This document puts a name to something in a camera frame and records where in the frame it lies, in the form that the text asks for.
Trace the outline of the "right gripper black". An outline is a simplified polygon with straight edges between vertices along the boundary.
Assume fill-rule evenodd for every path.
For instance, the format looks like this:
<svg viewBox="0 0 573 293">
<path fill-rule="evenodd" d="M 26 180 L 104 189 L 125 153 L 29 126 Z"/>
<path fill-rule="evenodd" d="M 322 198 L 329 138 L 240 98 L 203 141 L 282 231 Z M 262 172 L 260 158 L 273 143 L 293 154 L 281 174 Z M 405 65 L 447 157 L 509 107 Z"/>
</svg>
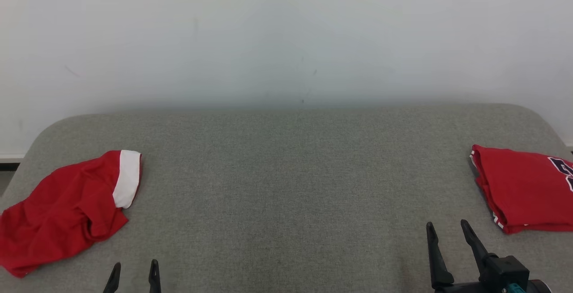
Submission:
<svg viewBox="0 0 573 293">
<path fill-rule="evenodd" d="M 455 283 L 447 270 L 432 222 L 426 224 L 431 286 L 436 293 L 550 293 L 548 285 L 530 280 L 530 271 L 517 258 L 489 254 L 469 222 L 460 221 L 466 243 L 471 247 L 479 270 L 479 280 Z"/>
</svg>

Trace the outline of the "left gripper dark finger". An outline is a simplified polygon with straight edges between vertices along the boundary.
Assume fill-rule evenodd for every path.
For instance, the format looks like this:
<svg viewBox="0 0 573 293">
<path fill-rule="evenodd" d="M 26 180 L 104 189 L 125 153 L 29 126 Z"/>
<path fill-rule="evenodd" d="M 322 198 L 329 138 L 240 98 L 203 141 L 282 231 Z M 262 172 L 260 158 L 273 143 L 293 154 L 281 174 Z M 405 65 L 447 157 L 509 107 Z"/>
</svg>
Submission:
<svg viewBox="0 0 573 293">
<path fill-rule="evenodd" d="M 160 272 L 159 263 L 156 259 L 152 259 L 149 272 L 149 293 L 161 293 L 162 288 L 160 285 Z"/>
<path fill-rule="evenodd" d="M 114 265 L 111 274 L 109 275 L 107 284 L 103 289 L 103 293 L 116 293 L 120 283 L 121 263 L 118 262 Z"/>
</svg>

